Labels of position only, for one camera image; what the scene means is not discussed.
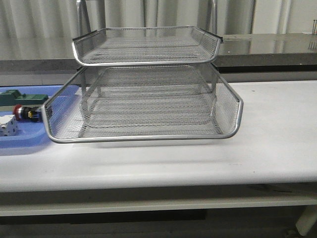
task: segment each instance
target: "upper tray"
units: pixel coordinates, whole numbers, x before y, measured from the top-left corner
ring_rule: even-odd
[[[202,63],[215,60],[221,41],[193,26],[105,28],[72,46],[84,66]]]

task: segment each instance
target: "blue tray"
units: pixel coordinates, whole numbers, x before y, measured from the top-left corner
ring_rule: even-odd
[[[17,89],[22,94],[47,94],[50,97],[60,88],[61,85],[0,87],[0,93]],[[0,112],[0,116],[11,114],[12,112]],[[30,147],[44,143],[48,139],[42,122],[18,121],[18,127],[15,136],[0,137],[0,148]]]

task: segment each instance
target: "gray countertop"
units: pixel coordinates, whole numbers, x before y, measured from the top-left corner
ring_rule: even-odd
[[[317,35],[225,35],[219,67],[317,64]],[[0,39],[0,71],[74,70],[70,38]]]

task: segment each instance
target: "lower tray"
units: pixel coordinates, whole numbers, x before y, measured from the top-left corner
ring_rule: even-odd
[[[209,63],[90,67],[43,111],[48,135],[59,143],[220,139],[238,130],[242,104]]]
[[[61,85],[52,86],[15,86],[0,87],[0,92],[17,89],[25,94],[47,94],[52,96],[61,88]],[[11,115],[12,111],[0,112],[0,116]],[[46,137],[44,124],[41,122],[19,121],[18,132],[15,136],[1,136],[0,148],[29,147],[41,144]]]

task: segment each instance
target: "wire mesh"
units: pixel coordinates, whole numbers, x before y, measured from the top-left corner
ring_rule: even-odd
[[[45,103],[44,119],[56,142],[226,138],[241,104],[207,63],[90,67]]]
[[[106,28],[75,40],[86,66],[197,63],[215,59],[221,39],[196,27]]]

